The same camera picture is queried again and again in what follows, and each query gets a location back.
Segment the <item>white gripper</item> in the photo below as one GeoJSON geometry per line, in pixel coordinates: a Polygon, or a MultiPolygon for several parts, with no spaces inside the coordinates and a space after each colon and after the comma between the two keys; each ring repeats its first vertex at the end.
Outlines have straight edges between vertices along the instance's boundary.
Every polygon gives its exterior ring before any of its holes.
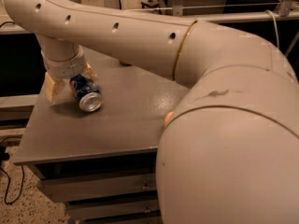
{"type": "Polygon", "coordinates": [[[64,89],[64,79],[82,74],[87,79],[97,81],[98,76],[93,68],[86,63],[81,47],[70,58],[63,58],[61,61],[54,61],[41,52],[44,65],[47,70],[45,74],[45,95],[51,104],[54,104],[64,89]]]}

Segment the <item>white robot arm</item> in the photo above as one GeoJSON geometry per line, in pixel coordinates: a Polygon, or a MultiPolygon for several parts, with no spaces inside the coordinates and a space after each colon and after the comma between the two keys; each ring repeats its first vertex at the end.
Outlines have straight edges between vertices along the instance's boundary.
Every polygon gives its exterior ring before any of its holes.
{"type": "Polygon", "coordinates": [[[4,0],[20,27],[189,88],[156,160],[164,224],[299,224],[298,81],[263,38],[189,18],[4,0]]]}

